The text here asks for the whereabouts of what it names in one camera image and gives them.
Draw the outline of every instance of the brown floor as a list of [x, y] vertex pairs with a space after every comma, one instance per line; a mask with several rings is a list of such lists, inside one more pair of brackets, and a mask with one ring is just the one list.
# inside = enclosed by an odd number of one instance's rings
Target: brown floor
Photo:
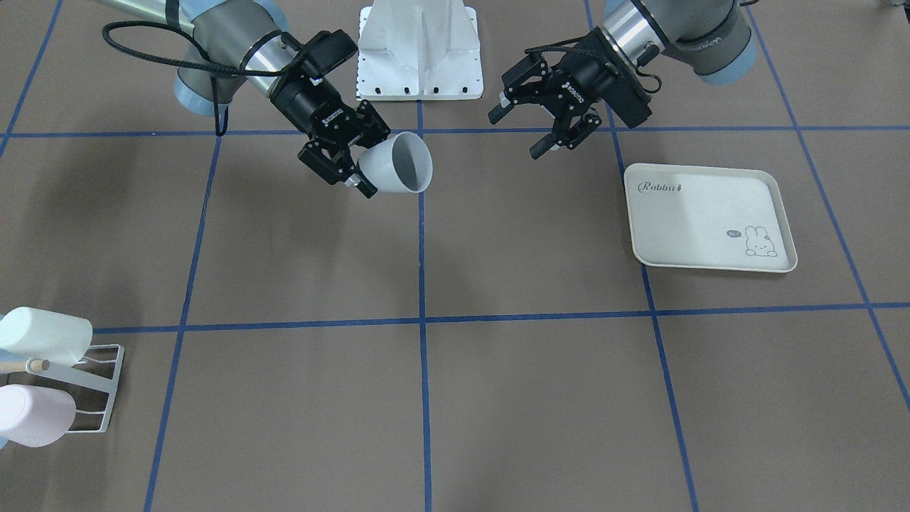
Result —
[[[278, 3], [301, 39], [369, 5]], [[468, 5], [484, 98], [378, 103], [435, 175], [365, 200], [252, 87], [216, 140], [172, 70], [101, 40], [125, 15], [0, 2], [0, 312], [126, 347], [108, 432], [7, 445], [0, 509], [907, 510], [904, 14], [754, 5], [746, 78], [659, 58], [644, 125], [535, 161], [550, 119], [490, 129], [499, 75], [602, 0]], [[355, 75], [329, 77], [348, 101]], [[641, 161], [771, 173], [799, 266], [643, 269], [619, 173]]]

